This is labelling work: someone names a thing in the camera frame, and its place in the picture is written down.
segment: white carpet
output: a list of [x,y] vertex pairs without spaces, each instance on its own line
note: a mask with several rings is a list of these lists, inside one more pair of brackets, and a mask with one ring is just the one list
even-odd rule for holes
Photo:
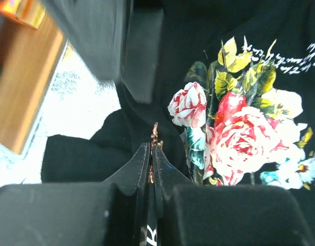
[[75,53],[57,66],[39,125],[24,157],[0,144],[0,187],[10,183],[40,183],[47,137],[55,134],[89,139],[105,118],[120,108],[116,90],[102,86]]

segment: red rose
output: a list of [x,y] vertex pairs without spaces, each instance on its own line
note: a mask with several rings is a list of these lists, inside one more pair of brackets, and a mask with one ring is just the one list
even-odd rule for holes
[[206,123],[206,103],[204,89],[194,82],[178,91],[167,109],[175,125],[197,128]]
[[206,127],[205,169],[213,167],[225,185],[236,185],[245,173],[258,171],[286,148],[275,130],[279,122],[267,121],[259,109],[248,107],[244,96],[228,92],[216,119],[213,131]]
[[232,115],[246,107],[246,98],[233,92],[228,92],[220,101],[219,110],[215,116],[214,126],[226,122]]

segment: zipper pull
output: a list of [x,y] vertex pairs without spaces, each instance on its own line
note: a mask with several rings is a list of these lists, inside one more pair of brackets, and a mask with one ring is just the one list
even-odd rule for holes
[[[153,128],[153,134],[151,136],[151,138],[153,139],[152,143],[151,143],[151,157],[153,156],[153,147],[154,146],[160,146],[161,148],[163,148],[163,140],[161,142],[158,142],[158,132],[157,132],[157,127],[158,127],[158,123],[156,122],[154,124],[154,128]],[[153,163],[152,163],[153,159],[151,158],[151,165],[149,168],[149,177],[148,177],[148,182],[149,183],[154,183],[154,173],[153,173]]]

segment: wooden board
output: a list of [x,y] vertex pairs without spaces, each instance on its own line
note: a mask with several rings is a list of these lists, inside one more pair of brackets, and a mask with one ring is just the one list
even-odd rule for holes
[[46,13],[38,30],[6,21],[0,32],[0,143],[20,154],[65,45]]

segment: yellow object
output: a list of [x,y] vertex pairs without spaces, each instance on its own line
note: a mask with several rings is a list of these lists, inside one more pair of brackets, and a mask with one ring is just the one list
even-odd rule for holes
[[0,14],[11,20],[38,29],[46,8],[38,0],[0,1]]

